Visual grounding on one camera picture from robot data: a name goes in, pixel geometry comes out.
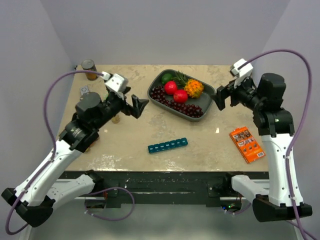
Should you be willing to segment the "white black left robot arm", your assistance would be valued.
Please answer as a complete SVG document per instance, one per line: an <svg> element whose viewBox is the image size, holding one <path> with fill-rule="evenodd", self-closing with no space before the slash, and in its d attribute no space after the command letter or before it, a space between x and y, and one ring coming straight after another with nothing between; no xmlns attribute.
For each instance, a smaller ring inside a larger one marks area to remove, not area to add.
<svg viewBox="0 0 320 240"><path fill-rule="evenodd" d="M99 130L122 112L138 119L147 99L131 96L126 102L122 92L108 93L102 100L96 92L85 94L75 106L72 120L65 126L51 153L38 168L16 188L6 188L1 196L28 225L38 227L46 222L54 210L82 195L99 196L104 190L103 179L89 170L65 187L53 187L66 168L83 154L98 138Z"/></svg>

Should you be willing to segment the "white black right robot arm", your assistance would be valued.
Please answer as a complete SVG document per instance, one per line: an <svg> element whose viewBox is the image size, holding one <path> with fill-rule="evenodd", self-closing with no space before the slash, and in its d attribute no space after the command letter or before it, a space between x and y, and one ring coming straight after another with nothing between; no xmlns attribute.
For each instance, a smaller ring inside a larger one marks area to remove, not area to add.
<svg viewBox="0 0 320 240"><path fill-rule="evenodd" d="M219 110L242 104L253 113L253 122L261 136L268 160L269 189L256 184L247 175L232 175L223 183L230 197L240 193L253 208L259 222L297 220L313 214L300 193L290 143L298 135L291 113L281 105L286 90L285 80L275 73L265 73L258 85L246 77L238 86L235 80L220 86L211 97Z"/></svg>

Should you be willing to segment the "teal weekly pill organizer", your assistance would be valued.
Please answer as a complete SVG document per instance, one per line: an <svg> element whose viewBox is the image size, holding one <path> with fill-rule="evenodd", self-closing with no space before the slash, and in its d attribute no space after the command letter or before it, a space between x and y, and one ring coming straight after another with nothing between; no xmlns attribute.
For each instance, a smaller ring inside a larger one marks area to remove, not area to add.
<svg viewBox="0 0 320 240"><path fill-rule="evenodd" d="M149 154L155 154L159 152L169 151L177 148L182 148L188 145L187 138L179 138L176 140L170 140L166 142L161 142L147 147Z"/></svg>

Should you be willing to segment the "clear pill bottle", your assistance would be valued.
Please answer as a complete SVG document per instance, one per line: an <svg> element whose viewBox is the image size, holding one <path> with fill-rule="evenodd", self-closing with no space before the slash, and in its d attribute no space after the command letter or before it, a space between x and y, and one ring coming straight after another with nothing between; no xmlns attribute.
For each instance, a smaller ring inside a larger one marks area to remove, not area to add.
<svg viewBox="0 0 320 240"><path fill-rule="evenodd" d="M111 122L113 123L113 124L118 124L119 122L120 122L120 115L119 114L117 114L116 116L114 116L112 119L111 119Z"/></svg>

